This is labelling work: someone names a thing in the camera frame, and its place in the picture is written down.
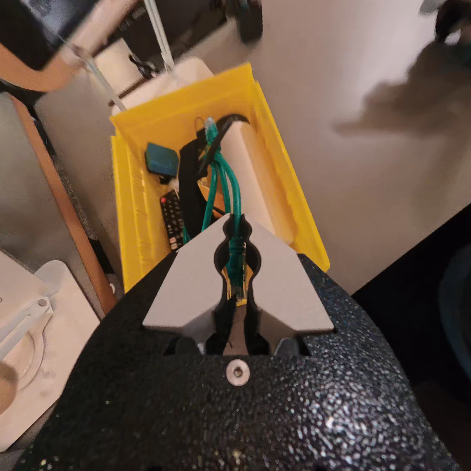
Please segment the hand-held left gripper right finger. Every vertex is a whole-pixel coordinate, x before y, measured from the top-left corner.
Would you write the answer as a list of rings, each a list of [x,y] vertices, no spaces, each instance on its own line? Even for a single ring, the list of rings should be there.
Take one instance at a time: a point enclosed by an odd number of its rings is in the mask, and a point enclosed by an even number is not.
[[[247,350],[276,350],[284,339],[332,333],[332,320],[298,254],[250,215],[241,218],[252,271],[244,338]]]

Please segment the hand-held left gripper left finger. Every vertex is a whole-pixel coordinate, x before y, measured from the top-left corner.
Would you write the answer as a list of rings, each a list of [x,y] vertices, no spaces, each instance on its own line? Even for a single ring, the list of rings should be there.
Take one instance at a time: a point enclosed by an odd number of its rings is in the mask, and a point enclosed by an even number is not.
[[[234,216],[225,215],[178,250],[148,310],[143,327],[192,338],[205,348],[225,348],[236,310],[224,275]]]

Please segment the yellow bin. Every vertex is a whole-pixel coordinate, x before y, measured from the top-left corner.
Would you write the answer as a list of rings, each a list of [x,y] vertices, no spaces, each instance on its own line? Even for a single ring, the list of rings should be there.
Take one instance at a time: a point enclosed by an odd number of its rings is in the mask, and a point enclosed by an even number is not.
[[[160,198],[171,191],[147,171],[148,143],[176,151],[196,139],[204,121],[239,114],[262,139],[285,192],[294,222],[291,248],[307,255],[324,272],[326,249],[301,185],[250,63],[245,63],[111,116],[111,137],[121,266],[129,291],[170,252]]]

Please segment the black remote control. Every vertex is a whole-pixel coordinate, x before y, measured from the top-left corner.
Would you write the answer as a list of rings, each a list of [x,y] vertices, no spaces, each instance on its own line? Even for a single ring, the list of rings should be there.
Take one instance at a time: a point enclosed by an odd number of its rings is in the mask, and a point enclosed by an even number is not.
[[[172,190],[160,198],[160,206],[165,230],[167,232],[170,250],[175,252],[184,244],[184,222],[180,209],[180,199],[176,191]]]

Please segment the cream paper roll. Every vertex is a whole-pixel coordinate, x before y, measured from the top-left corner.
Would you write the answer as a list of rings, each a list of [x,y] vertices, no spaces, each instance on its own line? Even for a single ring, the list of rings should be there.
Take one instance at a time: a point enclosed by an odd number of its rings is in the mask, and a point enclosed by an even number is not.
[[[239,183],[242,213],[292,244],[294,222],[286,195],[255,129],[246,122],[233,122],[221,141],[221,153]]]

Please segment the teal block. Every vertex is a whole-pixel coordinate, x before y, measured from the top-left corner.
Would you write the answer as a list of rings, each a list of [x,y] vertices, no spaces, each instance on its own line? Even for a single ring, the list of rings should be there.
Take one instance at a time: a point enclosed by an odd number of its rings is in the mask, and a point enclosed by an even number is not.
[[[144,159],[149,173],[171,179],[177,177],[180,159],[176,151],[155,143],[148,143]]]

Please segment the wood-framed mirror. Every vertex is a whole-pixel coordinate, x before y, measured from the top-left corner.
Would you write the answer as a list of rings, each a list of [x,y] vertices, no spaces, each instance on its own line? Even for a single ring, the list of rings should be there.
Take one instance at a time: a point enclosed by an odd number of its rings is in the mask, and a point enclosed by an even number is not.
[[[64,88],[137,3],[1,1],[1,80],[44,93]]]

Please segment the black device with screen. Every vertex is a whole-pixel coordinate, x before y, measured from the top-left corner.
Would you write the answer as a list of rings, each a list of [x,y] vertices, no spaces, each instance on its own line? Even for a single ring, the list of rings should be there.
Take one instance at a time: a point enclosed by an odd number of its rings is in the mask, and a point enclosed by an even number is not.
[[[240,40],[249,45],[259,41],[263,35],[263,9],[261,0],[226,0],[227,17],[236,21]]]

